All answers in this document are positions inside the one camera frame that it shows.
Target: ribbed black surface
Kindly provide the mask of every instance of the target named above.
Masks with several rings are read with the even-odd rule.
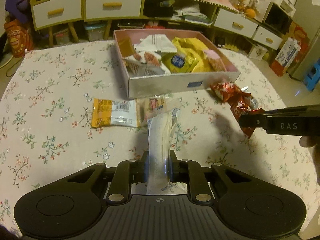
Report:
[[[227,228],[212,208],[195,205],[186,195],[161,197],[134,195],[127,204],[107,208],[95,226],[68,240],[124,239],[250,240]],[[286,239],[300,238],[290,236]]]

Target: blue stool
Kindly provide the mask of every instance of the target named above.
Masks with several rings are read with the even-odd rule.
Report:
[[[306,85],[309,91],[313,91],[316,87],[316,84],[320,80],[320,60],[312,67],[310,72],[304,78],[304,84]]]

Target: table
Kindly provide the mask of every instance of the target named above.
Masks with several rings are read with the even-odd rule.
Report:
[[[268,80],[245,56],[223,50],[241,71],[264,109],[285,107]],[[247,140],[230,106],[205,91],[167,94],[182,102],[172,149],[178,159],[202,166],[221,161],[284,187],[305,202],[306,228],[320,201],[320,187],[308,149],[298,137],[257,129]],[[0,102],[0,222],[19,232],[16,201],[27,192],[93,163],[108,167],[140,158],[148,149],[145,128],[91,129],[93,98],[125,100],[113,41],[97,41],[26,54]]]

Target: human hand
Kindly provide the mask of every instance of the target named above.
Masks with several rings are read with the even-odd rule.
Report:
[[[320,185],[320,136],[301,137],[300,145],[305,148],[313,147],[312,160],[316,168],[318,184]]]

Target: tile floor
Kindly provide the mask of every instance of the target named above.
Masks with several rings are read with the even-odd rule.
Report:
[[[288,75],[278,77],[268,66],[265,61],[252,60],[253,63],[260,69],[265,77],[270,81],[272,86],[275,88],[283,102],[287,106],[302,106],[302,105],[314,105],[320,104],[320,84],[315,88],[313,92],[309,92],[305,85],[301,82],[292,80]],[[9,64],[0,69],[0,97],[2,97],[8,83],[11,78],[6,77],[15,73],[19,67],[21,60],[13,59]],[[301,233],[302,239],[309,239],[320,235],[320,225],[318,225],[318,219],[320,216],[320,208],[318,209],[313,220],[310,222],[307,229]]]

